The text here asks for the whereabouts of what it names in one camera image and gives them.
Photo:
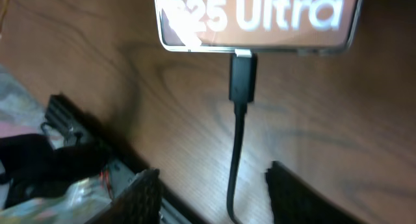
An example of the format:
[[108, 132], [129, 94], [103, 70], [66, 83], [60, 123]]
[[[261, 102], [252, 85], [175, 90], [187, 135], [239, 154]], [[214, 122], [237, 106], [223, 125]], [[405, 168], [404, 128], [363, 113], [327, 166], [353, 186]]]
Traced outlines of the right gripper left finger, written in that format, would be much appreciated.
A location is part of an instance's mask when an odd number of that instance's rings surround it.
[[105, 208], [91, 224], [158, 224], [162, 203], [162, 185], [158, 169], [139, 173], [110, 207]]

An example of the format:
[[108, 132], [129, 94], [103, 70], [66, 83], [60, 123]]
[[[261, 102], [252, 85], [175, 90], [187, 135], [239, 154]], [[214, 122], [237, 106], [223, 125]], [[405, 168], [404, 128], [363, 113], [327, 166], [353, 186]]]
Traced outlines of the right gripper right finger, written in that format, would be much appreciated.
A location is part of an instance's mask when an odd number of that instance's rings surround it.
[[362, 220], [330, 202], [281, 162], [265, 173], [274, 223], [360, 224]]

